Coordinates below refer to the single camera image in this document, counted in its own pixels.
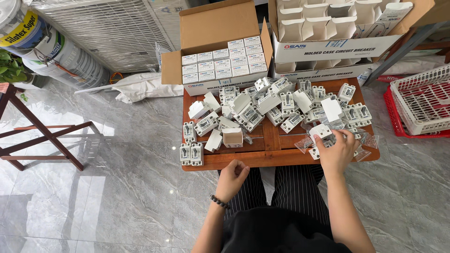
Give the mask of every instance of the black and white striped pants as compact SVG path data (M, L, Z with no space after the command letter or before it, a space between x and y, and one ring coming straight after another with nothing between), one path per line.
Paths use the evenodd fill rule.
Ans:
M329 225L328 208L317 188L323 176L320 164L276 167L271 206L301 212ZM225 212L225 220L237 211L267 205L259 168L250 169L238 194L228 204L231 208Z

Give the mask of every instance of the person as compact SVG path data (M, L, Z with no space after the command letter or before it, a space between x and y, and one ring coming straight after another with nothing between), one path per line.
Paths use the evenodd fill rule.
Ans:
M219 171L216 193L191 252L374 253L343 175L359 141L348 130L332 131L337 141L329 148L314 136L321 165L276 167L270 206L259 168L233 160ZM317 187L323 176L328 208Z

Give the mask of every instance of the black shirt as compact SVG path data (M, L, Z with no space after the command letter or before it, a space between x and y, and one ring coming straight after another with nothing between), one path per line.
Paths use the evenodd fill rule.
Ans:
M222 253L351 253L333 241L331 227L308 215L277 207L239 211L224 223Z

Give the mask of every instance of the white bucket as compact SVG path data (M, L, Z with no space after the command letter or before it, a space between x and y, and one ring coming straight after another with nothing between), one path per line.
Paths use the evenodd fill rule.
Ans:
M79 82L70 76L69 73L51 63L48 63L48 66L46 66L41 62L24 59L23 64L39 75L52 77L78 90L103 86L109 81L109 71L96 62L83 49L75 46L71 40L66 39L64 46L61 48L58 56L55 57L55 60L68 71L86 79L86 81Z
M64 36L20 0L0 0L0 47L28 60L58 55Z

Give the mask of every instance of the beaded bracelet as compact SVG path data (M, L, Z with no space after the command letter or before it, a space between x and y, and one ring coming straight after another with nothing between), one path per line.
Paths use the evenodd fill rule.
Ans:
M230 205L220 201L220 199L216 198L214 195L211 195L209 198L212 199L212 201L216 202L218 205L220 205L221 207L223 207L225 209L229 209L230 208Z

